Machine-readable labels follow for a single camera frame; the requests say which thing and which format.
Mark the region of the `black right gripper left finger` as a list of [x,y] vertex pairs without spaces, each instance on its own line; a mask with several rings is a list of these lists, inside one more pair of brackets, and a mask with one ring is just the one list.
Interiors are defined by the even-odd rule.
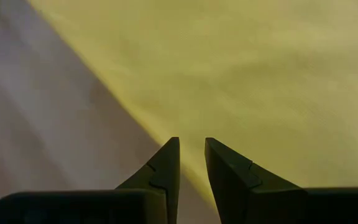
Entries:
[[165,194],[167,223],[177,223],[180,190],[180,140],[170,138],[135,174],[118,189],[147,189]]

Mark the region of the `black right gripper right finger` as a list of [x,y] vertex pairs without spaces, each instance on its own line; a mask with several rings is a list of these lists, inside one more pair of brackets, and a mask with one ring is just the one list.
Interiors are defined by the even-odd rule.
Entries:
[[307,193],[215,138],[206,138],[208,179],[222,223],[300,223]]

